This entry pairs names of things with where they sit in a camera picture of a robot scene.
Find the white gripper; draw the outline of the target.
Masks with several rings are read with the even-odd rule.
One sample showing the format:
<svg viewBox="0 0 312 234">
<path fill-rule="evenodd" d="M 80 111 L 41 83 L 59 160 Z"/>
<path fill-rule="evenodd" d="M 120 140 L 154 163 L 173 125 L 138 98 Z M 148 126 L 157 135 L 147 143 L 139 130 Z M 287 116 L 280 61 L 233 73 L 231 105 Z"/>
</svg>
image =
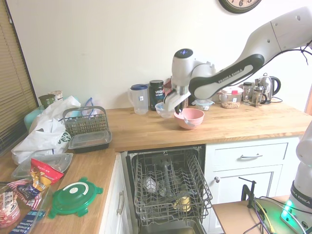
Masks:
<svg viewBox="0 0 312 234">
<path fill-rule="evenodd" d="M 183 109 L 189 106 L 188 97 L 191 95 L 189 86 L 179 86 L 172 83 L 171 88 L 171 91 L 164 99 L 164 109 L 167 112 L 174 111 L 179 115 Z"/>
</svg>

